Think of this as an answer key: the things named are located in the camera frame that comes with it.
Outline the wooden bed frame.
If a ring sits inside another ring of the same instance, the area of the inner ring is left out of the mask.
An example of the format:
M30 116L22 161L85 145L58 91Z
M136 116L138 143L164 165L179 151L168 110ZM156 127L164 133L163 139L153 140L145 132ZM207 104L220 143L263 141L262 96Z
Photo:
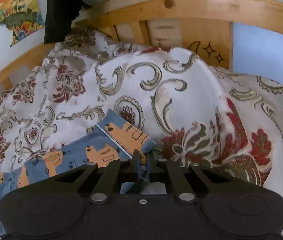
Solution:
M119 26L126 25L131 39L154 45L155 33L172 27L177 44L199 53L206 63L239 70L239 61L248 65L261 61L260 54L248 55L251 48L261 52L272 48L283 58L283 43L274 43L272 34L283 36L283 2L274 0L149 0L76 23L79 28L97 27L117 41Z

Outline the floral white bedspread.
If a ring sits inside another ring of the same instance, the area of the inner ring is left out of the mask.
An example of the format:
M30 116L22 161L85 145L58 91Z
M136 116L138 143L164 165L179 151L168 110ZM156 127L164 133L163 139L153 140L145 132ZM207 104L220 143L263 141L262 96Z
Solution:
M283 197L283 85L208 66L184 48L114 42L94 30L57 43L0 93L0 172L89 135L110 109L149 135L162 158Z

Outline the blue orange patterned pants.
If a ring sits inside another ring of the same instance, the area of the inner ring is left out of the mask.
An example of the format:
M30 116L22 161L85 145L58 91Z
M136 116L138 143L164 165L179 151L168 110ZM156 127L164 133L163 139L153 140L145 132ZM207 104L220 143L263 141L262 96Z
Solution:
M132 159L133 152L148 153L156 142L120 115L108 110L92 133L58 151L50 151L36 160L26 161L12 172L0 172L0 200L6 194L30 184L73 170L88 163L106 167L114 160ZM0 224L0 236L4 230Z

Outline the black hanging garment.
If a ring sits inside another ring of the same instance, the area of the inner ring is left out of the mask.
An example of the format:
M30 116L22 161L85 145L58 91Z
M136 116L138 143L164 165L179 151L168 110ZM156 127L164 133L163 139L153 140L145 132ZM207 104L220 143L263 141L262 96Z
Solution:
M44 43L64 41L71 32L71 23L84 5L82 0L47 0Z

